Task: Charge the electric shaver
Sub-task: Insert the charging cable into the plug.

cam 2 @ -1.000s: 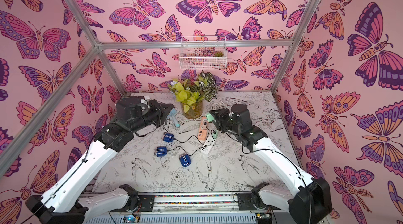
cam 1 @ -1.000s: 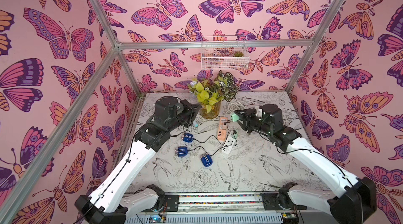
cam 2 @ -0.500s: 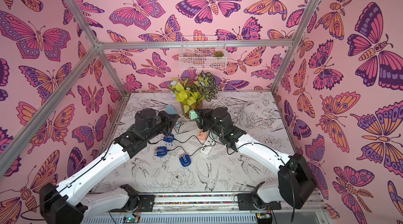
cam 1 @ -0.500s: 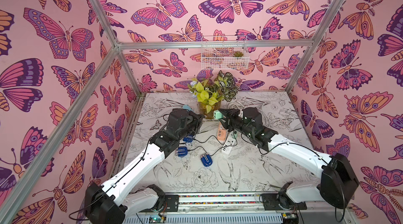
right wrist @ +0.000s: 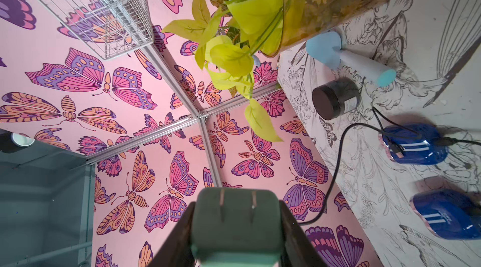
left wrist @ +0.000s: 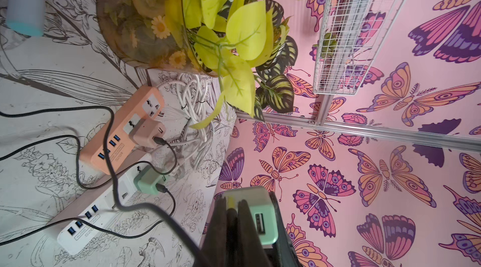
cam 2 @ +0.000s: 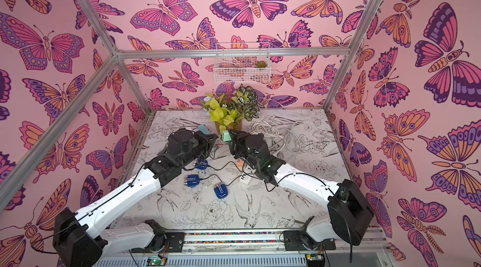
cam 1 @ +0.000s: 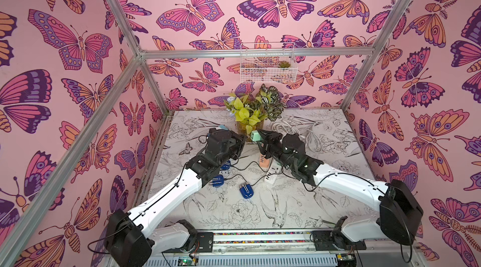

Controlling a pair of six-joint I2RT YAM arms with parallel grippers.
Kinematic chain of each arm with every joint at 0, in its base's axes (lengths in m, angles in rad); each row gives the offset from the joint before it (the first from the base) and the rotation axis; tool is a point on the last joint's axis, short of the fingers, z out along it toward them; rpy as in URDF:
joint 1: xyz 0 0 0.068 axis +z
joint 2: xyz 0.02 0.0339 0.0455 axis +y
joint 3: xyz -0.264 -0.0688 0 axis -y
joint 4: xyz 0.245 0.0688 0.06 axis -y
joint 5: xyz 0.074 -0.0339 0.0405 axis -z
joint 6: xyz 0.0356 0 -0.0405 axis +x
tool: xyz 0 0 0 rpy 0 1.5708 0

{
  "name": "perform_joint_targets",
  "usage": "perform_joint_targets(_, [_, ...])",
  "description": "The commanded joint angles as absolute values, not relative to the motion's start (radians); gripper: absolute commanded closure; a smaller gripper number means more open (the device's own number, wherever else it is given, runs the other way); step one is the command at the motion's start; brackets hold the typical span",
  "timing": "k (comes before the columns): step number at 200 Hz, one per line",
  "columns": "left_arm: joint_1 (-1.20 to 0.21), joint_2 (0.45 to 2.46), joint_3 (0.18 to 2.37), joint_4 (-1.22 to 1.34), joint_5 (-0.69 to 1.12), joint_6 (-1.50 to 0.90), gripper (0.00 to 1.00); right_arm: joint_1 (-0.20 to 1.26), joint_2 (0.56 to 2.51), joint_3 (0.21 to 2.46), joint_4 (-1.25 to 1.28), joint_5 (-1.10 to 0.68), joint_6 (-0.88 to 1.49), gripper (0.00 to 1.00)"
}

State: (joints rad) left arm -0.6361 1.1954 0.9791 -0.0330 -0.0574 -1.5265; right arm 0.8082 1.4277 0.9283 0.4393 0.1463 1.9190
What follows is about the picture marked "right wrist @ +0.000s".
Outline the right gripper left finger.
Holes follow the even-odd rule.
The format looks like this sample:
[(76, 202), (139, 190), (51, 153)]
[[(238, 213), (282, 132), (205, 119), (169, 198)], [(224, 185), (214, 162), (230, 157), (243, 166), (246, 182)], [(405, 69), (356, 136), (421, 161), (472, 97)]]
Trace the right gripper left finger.
[(192, 202), (148, 267), (195, 267), (190, 238), (194, 211), (195, 202)]

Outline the green charger adapter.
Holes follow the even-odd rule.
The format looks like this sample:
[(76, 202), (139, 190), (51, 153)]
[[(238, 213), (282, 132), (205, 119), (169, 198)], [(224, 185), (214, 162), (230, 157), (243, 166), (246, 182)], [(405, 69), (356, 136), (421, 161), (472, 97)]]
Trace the green charger adapter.
[(279, 199), (268, 190), (205, 188), (190, 238), (201, 266), (275, 266), (284, 248)]

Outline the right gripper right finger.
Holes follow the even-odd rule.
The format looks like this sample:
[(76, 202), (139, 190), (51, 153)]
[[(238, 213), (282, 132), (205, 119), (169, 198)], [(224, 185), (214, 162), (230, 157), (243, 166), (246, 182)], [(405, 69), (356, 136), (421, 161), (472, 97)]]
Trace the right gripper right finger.
[(327, 267), (313, 245), (309, 242), (297, 220), (283, 201), (279, 202), (283, 231), (281, 267)]

